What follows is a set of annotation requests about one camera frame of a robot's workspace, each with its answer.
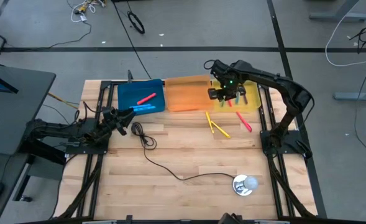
floor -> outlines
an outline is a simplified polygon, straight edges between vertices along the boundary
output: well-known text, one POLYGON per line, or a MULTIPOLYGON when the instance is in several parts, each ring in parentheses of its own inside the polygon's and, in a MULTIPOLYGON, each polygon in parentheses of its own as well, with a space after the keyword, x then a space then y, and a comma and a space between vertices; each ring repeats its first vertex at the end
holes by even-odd
MULTIPOLYGON (((287 53, 292 76, 316 100, 306 128, 327 216, 366 221, 366 149, 354 133, 355 103, 332 98, 335 91, 358 91, 366 74, 366 64, 351 67, 328 64, 322 48, 337 23, 308 19, 309 12, 333 11, 344 1, 272 2, 285 47, 296 49, 287 53), (315 50, 297 53, 300 48, 315 50)), ((122 12, 128 10, 125 2, 116 5, 122 12)), ((153 78, 203 74, 206 72, 203 62, 211 58, 229 63, 242 59, 259 69, 284 74, 266 1, 147 0, 131 1, 130 5, 144 23, 145 35, 129 27, 123 15, 122 20, 134 45, 146 47, 139 55, 153 78), (216 46, 247 48, 231 51, 212 48, 216 46), (259 49, 264 48, 268 50, 260 52, 259 49)), ((13 47, 47 47, 76 40, 89 31, 88 26, 70 20, 71 8, 65 0, 4 0, 0 1, 0 8, 3 9, 0 10, 0 34, 8 40, 7 47, 14 50, 13 47)), ((366 1, 360 1, 353 11, 366 12, 366 1)), ((92 29, 81 41, 57 46, 48 52, 3 53, 0 63, 57 74, 51 92, 68 101, 79 101, 86 79, 125 79, 128 69, 134 78, 146 78, 129 48, 129 39, 113 5, 104 9, 97 7, 95 14, 89 12, 86 17, 92 29)), ((364 26, 366 22, 341 24, 330 47, 354 48, 354 41, 347 36, 355 35, 364 26)), ((366 60, 366 53, 330 53, 329 56, 335 63, 366 60)), ((73 109, 51 98, 45 103, 72 119, 73 109)), ((45 107, 38 118, 63 122, 56 112, 45 107)), ((357 128, 366 143, 366 103, 359 103, 357 128)), ((47 219, 56 203, 57 185, 56 180, 32 178, 25 194, 34 201, 9 202, 0 223, 47 219)))

blue tray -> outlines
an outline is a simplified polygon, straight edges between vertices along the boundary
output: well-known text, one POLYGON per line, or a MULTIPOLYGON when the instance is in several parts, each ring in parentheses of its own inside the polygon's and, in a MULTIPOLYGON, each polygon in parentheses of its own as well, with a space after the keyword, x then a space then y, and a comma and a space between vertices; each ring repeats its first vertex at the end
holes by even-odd
POLYGON ((165 97, 163 95, 162 80, 150 80, 145 82, 134 82, 118 85, 118 109, 126 110, 136 107, 137 115, 162 112, 165 110, 165 97), (143 103, 146 106, 138 106, 137 102, 143 98, 156 93, 156 97, 143 103))

white cable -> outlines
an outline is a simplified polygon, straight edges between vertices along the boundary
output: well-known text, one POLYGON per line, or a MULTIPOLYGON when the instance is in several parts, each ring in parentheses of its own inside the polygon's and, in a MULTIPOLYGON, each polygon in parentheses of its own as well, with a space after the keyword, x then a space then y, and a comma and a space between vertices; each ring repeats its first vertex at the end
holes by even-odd
MULTIPOLYGON (((72 11, 71 11, 71 21, 72 22, 82 22, 82 20, 80 19, 80 20, 78 20, 78 21, 74 21, 73 20, 73 15, 74 15, 74 12, 75 12, 75 9, 78 7, 78 6, 81 6, 81 5, 84 5, 84 4, 86 4, 88 2, 88 0, 85 0, 83 3, 81 3, 81 4, 79 4, 79 5, 77 5, 77 6, 75 6, 73 9, 72 9, 72 11)), ((96 8, 95 8, 95 6, 94 5, 98 5, 99 3, 96 3, 96 2, 90 2, 89 4, 88 4, 88 8, 90 9, 90 11, 92 12, 92 13, 95 13, 96 12, 96 8)))
POLYGON ((331 38, 329 39, 329 41, 327 42, 326 46, 325 46, 325 56, 326 56, 326 60, 333 66, 336 66, 336 67, 346 67, 346 66, 351 66, 351 65, 359 65, 359 64, 362 64, 362 63, 366 63, 366 61, 363 61, 363 62, 354 62, 354 63, 348 63, 346 65, 338 65, 338 64, 335 64, 333 62, 330 61, 329 57, 327 56, 327 47, 329 46, 329 43, 331 43, 331 40, 334 36, 334 33, 336 32, 337 28, 339 27, 340 23, 342 23, 343 19, 348 15, 348 13, 357 5, 358 3, 356 3, 354 6, 352 6, 352 8, 343 16, 343 18, 340 20, 340 22, 337 24, 336 28, 334 29, 332 35, 331 35, 331 38))

yellow marker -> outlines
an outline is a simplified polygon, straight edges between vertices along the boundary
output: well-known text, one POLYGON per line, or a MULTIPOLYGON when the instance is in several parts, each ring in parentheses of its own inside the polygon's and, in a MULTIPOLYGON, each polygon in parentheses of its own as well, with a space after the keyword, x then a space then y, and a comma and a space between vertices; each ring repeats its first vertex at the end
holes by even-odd
POLYGON ((225 135, 227 138, 231 138, 231 136, 230 135, 228 135, 223 129, 221 129, 218 125, 216 125, 213 121, 211 121, 212 122, 212 124, 216 127, 216 128, 218 128, 218 130, 220 131, 220 132, 222 132, 222 134, 223 135, 225 135))
POLYGON ((214 134, 214 130, 213 130, 213 127, 212 127, 212 123, 210 121, 210 116, 209 116, 209 113, 207 111, 205 111, 206 113, 206 118, 208 119, 209 121, 209 126, 210 126, 210 129, 212 130, 212 134, 214 134))

wooden table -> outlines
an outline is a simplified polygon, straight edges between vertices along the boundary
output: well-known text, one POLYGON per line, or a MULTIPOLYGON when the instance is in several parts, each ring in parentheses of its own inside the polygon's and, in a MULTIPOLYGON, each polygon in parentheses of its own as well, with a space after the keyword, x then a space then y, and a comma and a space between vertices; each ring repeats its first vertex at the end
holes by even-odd
MULTIPOLYGON (((84 116, 82 101, 96 108, 100 83, 101 80, 86 80, 80 104, 81 116, 84 116)), ((286 107, 279 92, 274 89, 270 92, 275 117, 279 121, 286 107)), ((267 108, 263 95, 262 98, 263 106, 267 108)), ((112 105, 117 107, 116 91, 112 105)), ((140 122, 145 134, 158 142, 154 151, 147 151, 151 160, 168 167, 181 178, 208 172, 256 176, 259 187, 251 195, 238 196, 232 189, 232 179, 226 176, 209 175, 187 181, 175 179, 165 169, 145 159, 140 139, 131 134, 129 126, 126 136, 114 131, 110 138, 94 218, 124 220, 126 215, 133 215, 135 220, 218 220, 228 212, 242 215, 244 219, 276 219, 270 171, 260 142, 260 116, 257 110, 242 115, 253 128, 251 133, 235 113, 210 112, 211 119, 227 131, 231 139, 217 129, 211 133, 204 111, 164 111, 136 116, 133 121, 140 122)), ((94 113, 90 112, 88 116, 93 117, 94 113)), ((284 159, 292 191, 310 212, 316 213, 302 156, 285 154, 284 159)), ((86 155, 79 155, 66 166, 56 216, 65 211, 80 190, 85 162, 86 155)), ((279 189, 284 215, 288 215, 285 194, 279 189)), ((90 193, 86 196, 84 215, 88 213, 89 199, 90 193)))

